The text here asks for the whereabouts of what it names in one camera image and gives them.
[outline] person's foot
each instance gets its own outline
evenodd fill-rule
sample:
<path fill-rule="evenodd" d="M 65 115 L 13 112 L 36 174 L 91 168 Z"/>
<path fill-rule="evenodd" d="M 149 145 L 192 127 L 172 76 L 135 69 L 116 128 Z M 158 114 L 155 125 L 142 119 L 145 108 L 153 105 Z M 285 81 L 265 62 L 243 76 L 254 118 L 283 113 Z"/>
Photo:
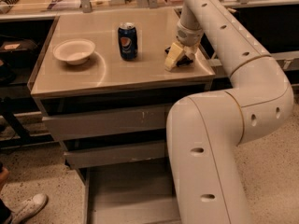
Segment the person's foot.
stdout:
<path fill-rule="evenodd" d="M 11 210 L 12 219 L 10 224 L 19 224 L 25 219 L 33 217 L 43 209 L 47 201 L 48 196 L 42 193 L 23 201 L 19 206 Z"/>

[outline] white robotic arm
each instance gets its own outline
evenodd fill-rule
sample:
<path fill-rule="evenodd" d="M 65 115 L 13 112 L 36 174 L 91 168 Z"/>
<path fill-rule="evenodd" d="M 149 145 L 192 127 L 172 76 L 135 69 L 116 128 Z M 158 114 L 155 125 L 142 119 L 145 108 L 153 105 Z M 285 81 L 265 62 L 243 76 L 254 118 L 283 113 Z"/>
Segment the white robotic arm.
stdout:
<path fill-rule="evenodd" d="M 286 120 L 292 87 L 276 60 L 219 0 L 184 0 L 178 40 L 194 46 L 201 29 L 233 88 L 185 97 L 170 110 L 167 145 L 179 211 L 183 224 L 248 224 L 233 147 Z"/>

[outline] speckled floor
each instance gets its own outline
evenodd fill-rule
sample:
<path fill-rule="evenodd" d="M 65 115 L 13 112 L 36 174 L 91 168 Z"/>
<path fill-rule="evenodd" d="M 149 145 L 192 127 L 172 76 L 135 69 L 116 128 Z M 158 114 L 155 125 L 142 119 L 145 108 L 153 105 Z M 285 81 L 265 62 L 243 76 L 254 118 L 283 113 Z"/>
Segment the speckled floor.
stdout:
<path fill-rule="evenodd" d="M 296 104 L 293 115 L 276 132 L 235 148 L 254 224 L 299 223 L 298 131 Z M 0 160 L 11 171 L 1 194 L 8 206 L 38 192 L 50 197 L 47 206 L 26 223 L 82 223 L 84 187 L 77 174 L 64 166 L 58 144 L 22 147 L 10 155 L 2 151 Z"/>

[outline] soda can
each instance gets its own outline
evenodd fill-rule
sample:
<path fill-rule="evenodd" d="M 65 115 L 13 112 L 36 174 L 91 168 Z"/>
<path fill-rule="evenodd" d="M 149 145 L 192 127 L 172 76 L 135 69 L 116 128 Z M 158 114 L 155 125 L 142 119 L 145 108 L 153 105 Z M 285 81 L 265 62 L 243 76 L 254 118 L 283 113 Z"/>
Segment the soda can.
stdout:
<path fill-rule="evenodd" d="M 130 22 L 121 23 L 118 30 L 121 57 L 130 61 L 137 57 L 137 30 Z"/>

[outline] white bowl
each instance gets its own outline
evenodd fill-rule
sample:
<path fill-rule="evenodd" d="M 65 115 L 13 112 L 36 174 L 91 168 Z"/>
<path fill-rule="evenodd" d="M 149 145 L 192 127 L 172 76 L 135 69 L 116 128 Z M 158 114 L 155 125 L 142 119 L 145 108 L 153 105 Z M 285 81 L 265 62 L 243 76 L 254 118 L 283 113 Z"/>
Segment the white bowl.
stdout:
<path fill-rule="evenodd" d="M 56 59 L 69 64 L 78 65 L 85 63 L 94 53 L 95 45 L 86 39 L 66 40 L 54 48 Z"/>

